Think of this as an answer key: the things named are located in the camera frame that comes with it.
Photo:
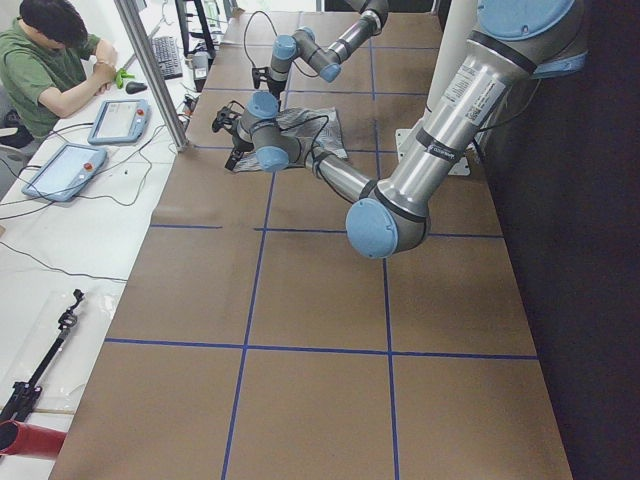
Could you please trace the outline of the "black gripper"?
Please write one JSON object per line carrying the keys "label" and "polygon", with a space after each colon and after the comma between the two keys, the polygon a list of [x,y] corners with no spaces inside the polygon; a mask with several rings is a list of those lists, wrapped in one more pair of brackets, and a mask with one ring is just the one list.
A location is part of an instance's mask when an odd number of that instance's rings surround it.
{"label": "black gripper", "polygon": [[244,111],[244,106],[237,101],[230,101],[222,107],[212,121],[211,129],[214,133],[226,131],[232,137],[233,150],[231,151],[224,168],[234,171],[242,155],[250,151],[250,143],[238,132],[239,122]]}
{"label": "black gripper", "polygon": [[255,89],[260,89],[261,84],[265,83],[269,93],[277,100],[280,99],[281,93],[285,90],[285,74],[278,72],[271,67],[253,67],[251,69],[252,81]]}

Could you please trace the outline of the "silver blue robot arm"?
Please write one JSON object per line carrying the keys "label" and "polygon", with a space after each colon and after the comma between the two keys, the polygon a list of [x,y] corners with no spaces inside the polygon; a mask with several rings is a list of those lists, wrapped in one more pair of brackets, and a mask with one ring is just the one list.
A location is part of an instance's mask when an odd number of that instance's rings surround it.
{"label": "silver blue robot arm", "polygon": [[347,4],[360,17],[327,48],[316,42],[314,32],[308,27],[300,27],[291,35],[277,35],[266,67],[259,68],[250,61],[253,87],[260,89],[265,83],[268,91],[280,100],[297,60],[303,61],[325,82],[333,82],[352,54],[371,37],[381,34],[389,14],[385,0],[347,1]]}
{"label": "silver blue robot arm", "polygon": [[384,1],[356,1],[358,20],[328,47],[309,28],[276,38],[270,64],[253,71],[254,93],[241,111],[222,108],[214,131],[233,139],[227,167],[251,152],[267,172],[305,167],[350,203],[346,231],[368,258],[421,244],[430,229],[428,202],[515,83],[580,70],[587,54],[587,1],[480,1],[466,55],[433,110],[416,124],[393,173],[375,180],[317,140],[288,134],[278,122],[279,96],[292,64],[304,61],[332,81],[343,63],[385,26]]}

